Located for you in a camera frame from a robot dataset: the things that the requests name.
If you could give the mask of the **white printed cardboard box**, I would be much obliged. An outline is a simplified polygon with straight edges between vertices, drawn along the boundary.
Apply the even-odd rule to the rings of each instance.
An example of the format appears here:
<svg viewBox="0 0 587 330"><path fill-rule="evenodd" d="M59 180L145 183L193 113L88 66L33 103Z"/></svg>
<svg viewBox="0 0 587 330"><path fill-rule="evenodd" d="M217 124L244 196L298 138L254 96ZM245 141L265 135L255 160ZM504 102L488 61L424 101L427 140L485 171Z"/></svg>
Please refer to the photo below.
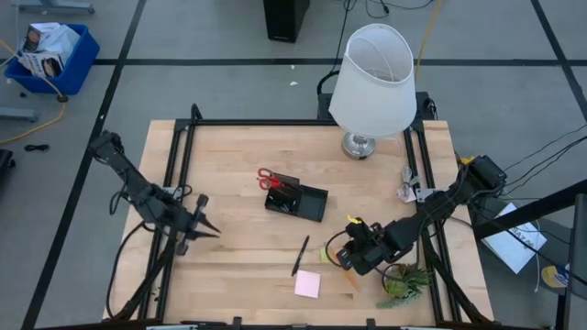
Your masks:
<svg viewBox="0 0 587 330"><path fill-rule="evenodd" d="M518 274L536 255L535 252L527 248L521 241L534 250L540 250L548 240L534 225L526 223L488 236L482 240L482 243L512 272Z"/></svg>

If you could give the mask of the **yellow round object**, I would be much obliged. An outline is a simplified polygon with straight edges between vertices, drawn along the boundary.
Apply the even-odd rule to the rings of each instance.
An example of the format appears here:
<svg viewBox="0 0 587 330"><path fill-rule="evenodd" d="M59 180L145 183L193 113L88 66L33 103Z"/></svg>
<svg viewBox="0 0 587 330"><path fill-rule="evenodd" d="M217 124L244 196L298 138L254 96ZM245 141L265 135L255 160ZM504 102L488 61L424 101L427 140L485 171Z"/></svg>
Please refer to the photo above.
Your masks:
<svg viewBox="0 0 587 330"><path fill-rule="evenodd" d="M541 279L552 289L566 289L569 277L564 268L554 265L546 266L541 270Z"/></svg>

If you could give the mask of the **potted green succulent plant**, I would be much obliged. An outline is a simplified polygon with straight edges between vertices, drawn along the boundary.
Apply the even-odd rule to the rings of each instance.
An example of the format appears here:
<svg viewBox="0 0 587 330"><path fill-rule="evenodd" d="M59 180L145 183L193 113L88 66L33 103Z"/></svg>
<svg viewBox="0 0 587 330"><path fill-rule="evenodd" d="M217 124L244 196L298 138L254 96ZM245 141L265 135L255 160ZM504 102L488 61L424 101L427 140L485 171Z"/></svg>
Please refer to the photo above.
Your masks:
<svg viewBox="0 0 587 330"><path fill-rule="evenodd" d="M391 264L381 274L386 300L376 303L378 309L391 309L417 300L432 282L430 272L416 264Z"/></svg>

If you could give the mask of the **red handled scissors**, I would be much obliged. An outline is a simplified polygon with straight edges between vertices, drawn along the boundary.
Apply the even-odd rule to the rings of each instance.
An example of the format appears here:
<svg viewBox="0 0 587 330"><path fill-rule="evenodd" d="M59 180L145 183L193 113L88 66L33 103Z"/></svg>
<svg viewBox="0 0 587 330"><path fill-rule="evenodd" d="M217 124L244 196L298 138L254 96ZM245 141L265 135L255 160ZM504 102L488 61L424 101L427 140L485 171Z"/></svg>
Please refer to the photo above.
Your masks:
<svg viewBox="0 0 587 330"><path fill-rule="evenodd" d="M259 187L264 191L268 191L269 189L281 189L284 187L284 184L274 172L266 168L259 168L257 170L257 181Z"/></svg>

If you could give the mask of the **white shade silver table lamp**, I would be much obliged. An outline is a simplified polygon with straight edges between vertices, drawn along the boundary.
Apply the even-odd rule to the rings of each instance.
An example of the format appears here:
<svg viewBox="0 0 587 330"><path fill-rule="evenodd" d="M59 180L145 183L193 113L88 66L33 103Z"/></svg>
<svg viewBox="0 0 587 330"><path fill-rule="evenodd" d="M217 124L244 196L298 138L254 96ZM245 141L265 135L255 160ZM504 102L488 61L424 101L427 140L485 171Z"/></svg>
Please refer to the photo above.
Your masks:
<svg viewBox="0 0 587 330"><path fill-rule="evenodd" d="M370 24L346 44L328 108L343 128L344 153L364 160L381 138L410 127L416 114L414 56L393 27Z"/></svg>

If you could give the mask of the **grey metal table foot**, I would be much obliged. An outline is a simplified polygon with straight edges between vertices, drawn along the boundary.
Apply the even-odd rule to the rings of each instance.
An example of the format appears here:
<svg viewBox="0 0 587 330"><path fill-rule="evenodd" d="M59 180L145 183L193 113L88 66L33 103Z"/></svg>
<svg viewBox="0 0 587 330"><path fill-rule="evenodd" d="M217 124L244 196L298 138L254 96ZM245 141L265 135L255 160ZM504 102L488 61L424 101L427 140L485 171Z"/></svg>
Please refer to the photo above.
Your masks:
<svg viewBox="0 0 587 330"><path fill-rule="evenodd" d="M0 119L5 120L24 120L31 123L39 119L38 112L33 109L12 108L0 106Z"/></svg>
<svg viewBox="0 0 587 330"><path fill-rule="evenodd" d="M11 4L19 10L39 9L40 11L77 11L81 13L94 14L95 9L92 3L79 0L10 0Z"/></svg>

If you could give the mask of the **black computer tower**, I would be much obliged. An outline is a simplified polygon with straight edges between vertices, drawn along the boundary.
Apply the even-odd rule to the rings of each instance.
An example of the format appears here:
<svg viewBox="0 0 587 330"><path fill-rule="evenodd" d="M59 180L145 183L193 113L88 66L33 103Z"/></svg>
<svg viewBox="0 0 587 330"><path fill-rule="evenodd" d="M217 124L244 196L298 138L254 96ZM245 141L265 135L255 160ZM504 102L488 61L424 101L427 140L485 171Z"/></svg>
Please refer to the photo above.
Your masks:
<svg viewBox="0 0 587 330"><path fill-rule="evenodd" d="M310 0L263 0L268 39L295 43Z"/></svg>

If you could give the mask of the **grey metal post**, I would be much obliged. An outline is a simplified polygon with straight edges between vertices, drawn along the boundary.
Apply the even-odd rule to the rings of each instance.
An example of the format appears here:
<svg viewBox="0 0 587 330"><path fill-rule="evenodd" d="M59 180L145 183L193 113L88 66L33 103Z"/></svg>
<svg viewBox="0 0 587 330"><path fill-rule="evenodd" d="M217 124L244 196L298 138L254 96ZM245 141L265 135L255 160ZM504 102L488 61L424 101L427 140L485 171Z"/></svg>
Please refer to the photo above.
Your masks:
<svg viewBox="0 0 587 330"><path fill-rule="evenodd" d="M569 262L567 330L587 330L587 194L576 199Z"/></svg>

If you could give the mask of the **black metal beam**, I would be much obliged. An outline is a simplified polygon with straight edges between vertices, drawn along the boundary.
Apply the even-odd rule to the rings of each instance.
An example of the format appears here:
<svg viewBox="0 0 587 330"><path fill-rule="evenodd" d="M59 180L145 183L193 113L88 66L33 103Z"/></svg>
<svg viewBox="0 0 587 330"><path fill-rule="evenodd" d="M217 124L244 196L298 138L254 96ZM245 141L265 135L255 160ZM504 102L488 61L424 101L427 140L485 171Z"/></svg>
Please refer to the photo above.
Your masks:
<svg viewBox="0 0 587 330"><path fill-rule="evenodd" d="M473 227L474 235L477 239L483 239L510 228L532 222L544 215L556 213L574 205L575 199L579 194L587 194L587 179L526 204L521 208L515 209L513 212L495 218L486 218L484 222Z"/></svg>

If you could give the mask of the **blue plastic bin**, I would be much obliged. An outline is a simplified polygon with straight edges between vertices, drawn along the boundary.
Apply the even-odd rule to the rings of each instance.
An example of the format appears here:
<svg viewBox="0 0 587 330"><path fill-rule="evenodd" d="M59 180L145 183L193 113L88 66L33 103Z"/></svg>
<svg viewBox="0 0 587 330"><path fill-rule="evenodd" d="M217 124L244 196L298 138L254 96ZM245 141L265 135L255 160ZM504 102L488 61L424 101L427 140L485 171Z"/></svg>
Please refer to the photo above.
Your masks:
<svg viewBox="0 0 587 330"><path fill-rule="evenodd" d="M68 24L75 31L79 40L72 50L61 74L48 80L54 84L62 94L76 95L83 86L100 46L91 35L88 27L83 24ZM34 94L56 94L57 92L40 77L33 76L17 59L12 59L5 70L5 77L19 83L22 87Z"/></svg>

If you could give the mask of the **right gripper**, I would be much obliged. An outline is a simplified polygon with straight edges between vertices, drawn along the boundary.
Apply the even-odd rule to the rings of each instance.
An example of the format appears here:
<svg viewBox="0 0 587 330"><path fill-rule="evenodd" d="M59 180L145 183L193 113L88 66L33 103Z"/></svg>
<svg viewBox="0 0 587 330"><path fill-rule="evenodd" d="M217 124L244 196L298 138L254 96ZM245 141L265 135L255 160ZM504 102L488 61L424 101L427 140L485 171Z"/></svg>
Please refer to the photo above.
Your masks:
<svg viewBox="0 0 587 330"><path fill-rule="evenodd" d="M349 223L349 261L359 275L366 275L383 261L394 263L404 255L400 239L400 223L392 221L385 227L379 223L372 226L364 222Z"/></svg>

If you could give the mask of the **black aluminium table frame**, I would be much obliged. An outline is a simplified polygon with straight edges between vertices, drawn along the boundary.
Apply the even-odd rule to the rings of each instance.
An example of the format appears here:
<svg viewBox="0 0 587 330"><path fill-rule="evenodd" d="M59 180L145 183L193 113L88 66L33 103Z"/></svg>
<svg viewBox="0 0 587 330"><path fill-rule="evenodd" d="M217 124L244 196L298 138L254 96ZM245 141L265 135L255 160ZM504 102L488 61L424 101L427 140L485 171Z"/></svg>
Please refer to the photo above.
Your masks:
<svg viewBox="0 0 587 330"><path fill-rule="evenodd" d="M169 165L167 158L176 126L171 120L150 124L140 162L141 173L161 183L166 172L185 181L195 194L205 194L208 220L219 238L192 242L172 263L170 277L156 280L139 309L142 317L167 324L181 321L231 322L244 325L432 325L455 311L446 285L427 287L417 300L378 309L386 300L382 275L357 273L360 292L319 250L336 252L346 241L347 215L368 223L386 224L412 215L413 203L396 194L408 158L403 137L376 145L365 160L341 149L343 131L323 123L298 125L287 120L206 119L192 138L178 140L187 167ZM328 191L323 220L313 222L269 211L257 170L267 168ZM309 235L299 270L321 275L317 299L294 294L291 272Z"/></svg>

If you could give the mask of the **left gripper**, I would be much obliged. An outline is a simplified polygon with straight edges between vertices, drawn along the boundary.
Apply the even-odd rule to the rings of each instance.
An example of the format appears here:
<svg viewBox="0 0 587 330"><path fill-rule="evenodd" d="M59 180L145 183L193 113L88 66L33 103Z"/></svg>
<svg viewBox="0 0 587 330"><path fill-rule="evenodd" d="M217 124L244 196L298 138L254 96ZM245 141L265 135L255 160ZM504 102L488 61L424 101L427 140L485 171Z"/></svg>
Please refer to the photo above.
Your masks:
<svg viewBox="0 0 587 330"><path fill-rule="evenodd" d="M206 226L217 233L220 233L220 230L217 229L212 223L207 220L206 214L204 213L204 209L207 205L208 197L205 194L200 194L198 200L196 202L195 209L190 212L182 202L179 200L176 201L177 204L181 204L184 206L190 213L193 214L192 220L192 228L188 229L186 232L180 232L173 228L173 230L177 234L183 234L182 238L177 238L177 245L175 249L176 256L184 256L189 248L189 241L195 241L197 238L219 238L219 235L210 234L206 232L200 232L196 230L197 225L200 223L203 226Z"/></svg>

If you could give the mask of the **black mesh desk organizer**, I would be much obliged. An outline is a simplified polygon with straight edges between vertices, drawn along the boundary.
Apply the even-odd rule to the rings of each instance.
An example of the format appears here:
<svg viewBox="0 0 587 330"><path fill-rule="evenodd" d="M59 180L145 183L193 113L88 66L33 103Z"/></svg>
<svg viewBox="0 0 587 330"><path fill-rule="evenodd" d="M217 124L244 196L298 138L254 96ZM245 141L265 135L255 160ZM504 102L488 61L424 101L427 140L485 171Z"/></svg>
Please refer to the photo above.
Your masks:
<svg viewBox="0 0 587 330"><path fill-rule="evenodd" d="M275 175L284 184L284 187L281 188L282 190L285 190L288 193L298 193L300 195L298 208L295 213L291 214L281 211L271 200L271 191L274 189L269 189L267 192L264 203L265 208L270 211L320 223L325 213L328 191L303 185L300 180L295 177L280 173L276 173Z"/></svg>

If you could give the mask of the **white printed package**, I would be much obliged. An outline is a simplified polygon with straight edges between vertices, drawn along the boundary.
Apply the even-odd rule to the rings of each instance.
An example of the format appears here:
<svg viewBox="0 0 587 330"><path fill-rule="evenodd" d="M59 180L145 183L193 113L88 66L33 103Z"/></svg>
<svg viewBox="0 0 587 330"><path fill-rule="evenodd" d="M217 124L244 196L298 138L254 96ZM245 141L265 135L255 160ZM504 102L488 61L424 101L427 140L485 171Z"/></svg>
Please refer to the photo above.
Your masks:
<svg viewBox="0 0 587 330"><path fill-rule="evenodd" d="M21 55L21 64L37 77L56 78L63 71L61 57L52 52L25 52Z"/></svg>
<svg viewBox="0 0 587 330"><path fill-rule="evenodd" d="M31 23L25 37L22 50L24 52L51 52L68 58L80 39L80 35L71 27L57 23Z"/></svg>

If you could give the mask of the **pink sticky note pad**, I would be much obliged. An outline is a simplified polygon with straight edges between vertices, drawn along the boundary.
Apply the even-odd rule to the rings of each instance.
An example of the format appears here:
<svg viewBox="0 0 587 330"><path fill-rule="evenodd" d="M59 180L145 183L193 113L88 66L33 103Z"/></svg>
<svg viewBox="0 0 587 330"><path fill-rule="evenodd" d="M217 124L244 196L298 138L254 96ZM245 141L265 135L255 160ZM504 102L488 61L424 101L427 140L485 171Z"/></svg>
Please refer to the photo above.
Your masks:
<svg viewBox="0 0 587 330"><path fill-rule="evenodd" d="M295 275L294 294L317 299L320 291L321 275L307 270L298 270Z"/></svg>

